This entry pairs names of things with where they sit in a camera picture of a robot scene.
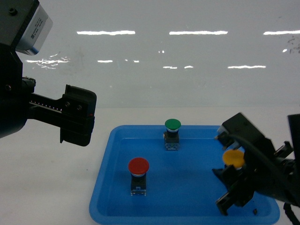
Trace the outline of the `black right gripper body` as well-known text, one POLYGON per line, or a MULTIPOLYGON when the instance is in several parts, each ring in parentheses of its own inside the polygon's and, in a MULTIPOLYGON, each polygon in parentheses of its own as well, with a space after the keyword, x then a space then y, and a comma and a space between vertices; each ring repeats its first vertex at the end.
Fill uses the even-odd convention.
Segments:
POLYGON ((229 137, 244 149, 245 164, 238 170, 250 179, 255 192, 290 205, 300 205, 300 116, 288 116, 292 142, 276 150, 242 113, 238 113, 221 126, 229 137))

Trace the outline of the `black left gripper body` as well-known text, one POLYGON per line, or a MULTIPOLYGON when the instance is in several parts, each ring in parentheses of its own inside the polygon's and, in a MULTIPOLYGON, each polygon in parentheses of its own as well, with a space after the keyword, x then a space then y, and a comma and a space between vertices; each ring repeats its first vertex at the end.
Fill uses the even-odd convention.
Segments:
POLYGON ((0 136, 18 132, 27 121, 29 98, 36 82, 23 77, 23 63, 16 53, 34 16, 37 0, 0 2, 0 136))

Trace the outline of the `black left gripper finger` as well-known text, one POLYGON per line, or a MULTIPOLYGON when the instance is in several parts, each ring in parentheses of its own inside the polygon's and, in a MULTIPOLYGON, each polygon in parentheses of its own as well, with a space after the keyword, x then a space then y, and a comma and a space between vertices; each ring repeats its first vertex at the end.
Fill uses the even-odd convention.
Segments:
POLYGON ((85 147, 94 128, 96 102, 94 92, 71 85, 66 85, 65 93, 57 100, 32 93, 29 118, 59 127, 61 143, 85 147))

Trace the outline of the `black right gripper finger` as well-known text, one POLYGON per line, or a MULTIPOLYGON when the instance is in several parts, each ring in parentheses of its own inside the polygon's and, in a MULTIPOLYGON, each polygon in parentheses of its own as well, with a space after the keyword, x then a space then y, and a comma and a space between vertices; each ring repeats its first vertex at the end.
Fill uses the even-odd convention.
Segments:
POLYGON ((212 169, 212 172, 227 190, 216 201, 222 215, 227 216, 228 209, 233 205, 244 207, 253 198, 255 190, 242 170, 236 169, 233 165, 226 165, 223 169, 212 169))
POLYGON ((224 126, 217 129, 217 135, 214 137, 222 145, 222 150, 237 150, 241 145, 234 139, 229 137, 229 131, 224 126))

